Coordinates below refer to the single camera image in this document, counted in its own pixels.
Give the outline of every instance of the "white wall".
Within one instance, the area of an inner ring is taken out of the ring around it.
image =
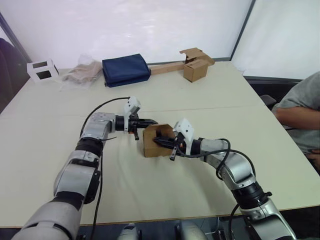
[[[251,0],[2,0],[1,13],[33,61],[74,67],[141,53],[148,63],[198,47],[230,57]]]
[[[8,43],[12,45],[12,42],[9,40],[8,36],[4,32],[4,30],[0,27],[0,38],[6,40]]]
[[[257,0],[232,62],[245,76],[320,71],[320,0]]]

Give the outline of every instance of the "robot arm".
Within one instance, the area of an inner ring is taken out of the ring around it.
[[[228,143],[225,140],[193,139],[194,129],[186,119],[177,122],[173,131],[176,138],[172,146],[171,160],[174,160],[176,154],[188,157],[190,154],[200,156],[214,151],[217,153],[202,156],[201,160],[215,169],[224,160],[228,149]],[[186,155],[181,151],[181,146],[185,149]],[[295,240],[293,230],[269,198],[271,193],[265,193],[258,184],[253,165],[237,151],[232,151],[218,172],[238,203],[248,232],[255,237],[254,239],[279,240],[286,237],[287,240]]]
[[[157,122],[139,119],[141,105],[130,97],[123,116],[96,112],[89,118],[75,150],[57,175],[52,201],[41,206],[13,240],[75,240],[84,204],[91,203],[99,186],[99,162],[108,135],[115,131],[134,133]]]

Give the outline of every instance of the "gray t-shirt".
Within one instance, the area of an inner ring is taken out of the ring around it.
[[[295,85],[275,107],[305,107],[320,111],[320,71]],[[320,130],[292,129],[287,132],[304,154],[320,149]]]

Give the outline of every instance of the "folded blue cloth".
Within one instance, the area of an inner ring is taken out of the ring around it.
[[[150,69],[140,54],[102,60],[105,85],[112,88],[147,81]]]

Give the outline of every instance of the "plastic bag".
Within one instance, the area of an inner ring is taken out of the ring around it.
[[[101,62],[93,60],[90,55],[82,54],[78,59],[78,65],[62,77],[60,90],[88,89],[101,75],[101,70]]]

